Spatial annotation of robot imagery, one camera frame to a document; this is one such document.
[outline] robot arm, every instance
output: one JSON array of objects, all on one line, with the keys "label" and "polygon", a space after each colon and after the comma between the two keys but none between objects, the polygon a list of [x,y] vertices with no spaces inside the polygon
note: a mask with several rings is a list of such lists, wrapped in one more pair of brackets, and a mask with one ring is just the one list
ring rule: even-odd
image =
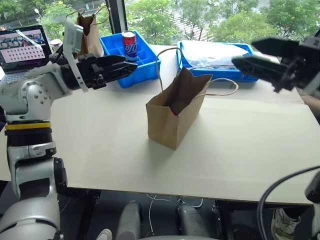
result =
[{"label": "robot arm", "polygon": [[64,36],[65,64],[34,68],[18,81],[0,84],[0,105],[7,121],[7,160],[19,199],[0,221],[1,240],[63,239],[57,192],[67,186],[67,175],[63,160],[53,157],[51,105],[74,90],[105,87],[137,68],[116,55],[95,58],[88,54],[75,60],[82,28],[67,21]]}]

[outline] soda can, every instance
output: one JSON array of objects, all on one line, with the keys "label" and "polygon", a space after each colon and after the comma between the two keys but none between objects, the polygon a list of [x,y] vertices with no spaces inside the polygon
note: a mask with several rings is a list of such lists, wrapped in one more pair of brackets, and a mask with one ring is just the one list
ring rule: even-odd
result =
[{"label": "soda can", "polygon": [[125,57],[128,62],[135,62],[138,59],[137,37],[134,31],[122,32]]}]

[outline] laptop screen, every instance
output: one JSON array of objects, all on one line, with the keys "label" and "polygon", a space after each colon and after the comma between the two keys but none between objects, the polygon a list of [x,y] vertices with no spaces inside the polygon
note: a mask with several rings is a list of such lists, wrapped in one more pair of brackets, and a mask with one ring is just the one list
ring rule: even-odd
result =
[{"label": "laptop screen", "polygon": [[0,31],[0,64],[6,74],[44,66],[50,54],[40,25]]}]

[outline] shoe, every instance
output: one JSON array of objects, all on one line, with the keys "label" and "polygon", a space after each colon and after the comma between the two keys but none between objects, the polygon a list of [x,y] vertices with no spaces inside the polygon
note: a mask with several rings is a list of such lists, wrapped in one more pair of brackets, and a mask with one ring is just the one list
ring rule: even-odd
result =
[{"label": "shoe", "polygon": [[103,229],[95,240],[112,240],[112,232],[109,229]]},{"label": "shoe", "polygon": [[287,216],[283,208],[277,208],[273,211],[271,222],[271,232],[274,240],[294,240],[296,226],[300,223],[298,219],[292,219]]}]

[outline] blue tray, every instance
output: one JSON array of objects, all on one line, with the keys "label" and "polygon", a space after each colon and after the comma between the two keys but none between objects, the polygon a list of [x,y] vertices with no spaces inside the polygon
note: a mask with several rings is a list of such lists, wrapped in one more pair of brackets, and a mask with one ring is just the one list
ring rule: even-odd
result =
[{"label": "blue tray", "polygon": [[[133,84],[140,83],[149,79],[157,79],[158,75],[156,72],[156,58],[157,55],[150,48],[149,44],[142,38],[142,36],[134,31],[136,35],[136,45],[138,50],[138,59],[135,64],[138,67],[134,72],[126,77],[118,80],[122,88],[129,88]],[[120,55],[126,56],[124,49],[124,42],[122,39],[122,34],[117,33],[109,36],[100,37],[100,42],[102,44],[104,55]],[[160,69],[161,60],[158,59],[158,67]]]},{"label": "blue tray", "polygon": [[[221,42],[222,44],[232,44],[235,45],[237,47],[240,47],[246,51],[248,51],[246,55],[252,55],[253,54],[253,49],[249,44],[244,44],[244,43],[226,43],[226,42]],[[182,49],[182,42],[179,41],[177,43],[177,47]],[[180,58],[181,58],[181,53],[179,50],[176,51],[176,61],[177,61],[177,65],[179,65],[180,62]],[[182,63],[179,66],[179,71],[182,69],[182,67],[186,67],[186,68],[191,68],[192,66],[187,62],[187,60],[185,59],[185,57],[182,55]],[[190,72],[193,73],[193,75],[195,76],[201,76],[204,74],[213,74],[212,79],[218,79],[218,78],[227,78],[227,79],[231,79],[233,81],[236,82],[256,82],[258,80],[257,77],[253,77],[253,76],[248,76],[248,75],[244,75],[241,73],[241,71],[239,71],[238,69],[236,69],[235,67],[230,67],[228,69],[226,68],[221,68],[219,66],[215,67],[214,69],[212,68],[197,68],[197,69],[192,69],[190,70]]]}]

